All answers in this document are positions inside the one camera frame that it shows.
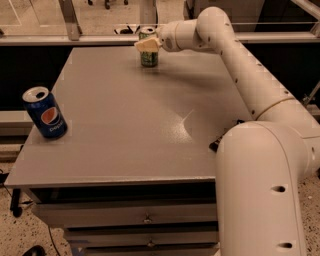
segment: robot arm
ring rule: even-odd
[[[237,40],[219,8],[169,23],[152,41],[148,50],[214,50],[255,120],[231,129],[217,152],[221,255],[306,256],[297,184],[320,167],[317,121]]]

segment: green can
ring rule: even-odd
[[[143,27],[139,33],[139,40],[156,33],[153,27]],[[155,67],[158,65],[158,53],[157,52],[141,52],[141,65],[144,67]]]

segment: gray table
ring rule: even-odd
[[[250,116],[220,57],[159,53],[143,68],[133,47],[75,48],[54,87],[69,130],[33,128],[9,187],[214,179],[208,146]]]
[[[160,51],[143,68],[133,47],[75,48],[53,92],[68,132],[33,128],[6,185],[86,255],[212,255],[209,144],[250,119],[220,57]]]

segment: pepsi can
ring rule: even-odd
[[[67,131],[64,120],[54,96],[45,87],[33,87],[23,95],[23,104],[32,121],[45,138],[59,138]]]

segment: drawer handle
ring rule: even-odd
[[[153,243],[152,240],[150,240],[149,243],[147,244],[147,246],[148,246],[149,248],[152,248],[152,247],[155,247],[156,244]]]
[[[146,218],[143,220],[144,224],[151,224],[152,223],[152,219],[150,219],[149,214],[146,215]]]

